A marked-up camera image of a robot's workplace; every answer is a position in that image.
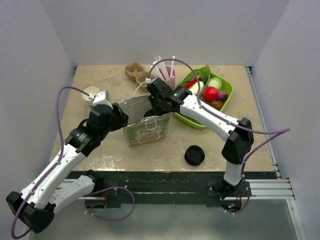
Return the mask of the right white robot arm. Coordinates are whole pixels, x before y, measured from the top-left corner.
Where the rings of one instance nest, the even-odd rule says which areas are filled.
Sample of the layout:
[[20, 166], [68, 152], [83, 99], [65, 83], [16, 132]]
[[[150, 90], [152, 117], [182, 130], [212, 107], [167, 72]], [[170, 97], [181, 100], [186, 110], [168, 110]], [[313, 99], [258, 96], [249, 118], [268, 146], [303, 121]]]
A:
[[160, 78], [147, 79], [146, 89], [150, 93], [149, 100], [155, 112], [179, 113], [190, 117], [216, 133], [225, 145], [222, 156], [226, 160], [223, 176], [223, 192], [230, 197], [240, 190], [245, 157], [254, 143], [251, 122], [247, 118], [237, 118], [223, 114], [209, 106], [190, 90], [183, 86], [171, 89]]

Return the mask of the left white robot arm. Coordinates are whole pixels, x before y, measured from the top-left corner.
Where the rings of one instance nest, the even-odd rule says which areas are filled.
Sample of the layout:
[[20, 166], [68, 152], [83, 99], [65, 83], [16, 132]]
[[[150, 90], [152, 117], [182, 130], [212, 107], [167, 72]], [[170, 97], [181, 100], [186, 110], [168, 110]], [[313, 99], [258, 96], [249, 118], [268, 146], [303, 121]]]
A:
[[57, 199], [53, 197], [58, 186], [101, 145], [109, 132], [126, 127], [128, 119], [116, 102], [96, 105], [89, 117], [70, 132], [61, 150], [42, 173], [20, 192], [8, 194], [5, 200], [15, 219], [36, 234], [47, 228], [58, 208]]

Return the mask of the printed paper takeout bag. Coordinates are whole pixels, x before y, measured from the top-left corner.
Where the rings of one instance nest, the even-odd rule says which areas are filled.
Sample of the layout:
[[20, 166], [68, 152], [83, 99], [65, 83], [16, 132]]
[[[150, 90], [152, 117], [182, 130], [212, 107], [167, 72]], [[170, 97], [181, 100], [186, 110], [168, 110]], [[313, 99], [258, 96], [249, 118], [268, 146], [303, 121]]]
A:
[[131, 98], [119, 103], [121, 110], [129, 117], [127, 126], [122, 129], [129, 147], [155, 142], [168, 135], [170, 113], [144, 118], [152, 106], [147, 95], [137, 95], [141, 85], [138, 85]]

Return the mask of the black plastic cup lid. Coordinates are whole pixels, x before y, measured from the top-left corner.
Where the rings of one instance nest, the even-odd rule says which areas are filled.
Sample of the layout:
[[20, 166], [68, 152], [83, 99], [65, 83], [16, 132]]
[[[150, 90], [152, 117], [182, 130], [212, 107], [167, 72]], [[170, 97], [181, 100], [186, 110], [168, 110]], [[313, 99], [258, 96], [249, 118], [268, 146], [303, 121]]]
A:
[[153, 109], [150, 109], [148, 110], [145, 114], [144, 114], [144, 118], [149, 118], [149, 117], [153, 117], [155, 116], [155, 113], [154, 113], [154, 110]]

